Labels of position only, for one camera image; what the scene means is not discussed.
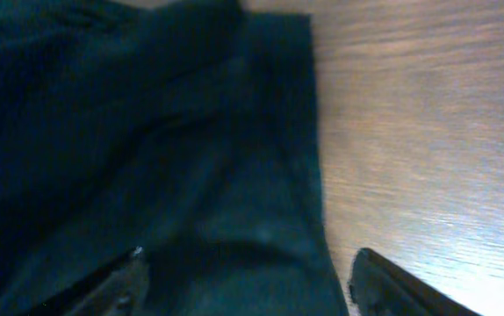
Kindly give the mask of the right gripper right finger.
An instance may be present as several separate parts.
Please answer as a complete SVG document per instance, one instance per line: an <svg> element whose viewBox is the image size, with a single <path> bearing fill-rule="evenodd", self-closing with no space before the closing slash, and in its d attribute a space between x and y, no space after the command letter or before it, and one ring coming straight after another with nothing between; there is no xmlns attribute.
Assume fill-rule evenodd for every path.
<svg viewBox="0 0 504 316"><path fill-rule="evenodd" d="M349 296L362 316L479 316L370 248L352 262Z"/></svg>

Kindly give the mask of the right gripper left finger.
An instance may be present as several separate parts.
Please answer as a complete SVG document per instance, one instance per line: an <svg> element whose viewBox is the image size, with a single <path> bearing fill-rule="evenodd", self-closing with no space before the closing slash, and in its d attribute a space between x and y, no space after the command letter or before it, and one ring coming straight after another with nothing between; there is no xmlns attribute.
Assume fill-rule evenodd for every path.
<svg viewBox="0 0 504 316"><path fill-rule="evenodd" d="M96 269L24 316L134 316L149 288L144 248L136 247Z"/></svg>

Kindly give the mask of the black shorts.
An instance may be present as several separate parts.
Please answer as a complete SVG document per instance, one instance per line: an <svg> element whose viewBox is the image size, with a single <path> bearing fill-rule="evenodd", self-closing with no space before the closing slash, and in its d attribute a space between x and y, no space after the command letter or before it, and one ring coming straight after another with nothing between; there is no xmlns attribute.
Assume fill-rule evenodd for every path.
<svg viewBox="0 0 504 316"><path fill-rule="evenodd" d="M0 1L0 315L142 248L145 315L344 315L311 19Z"/></svg>

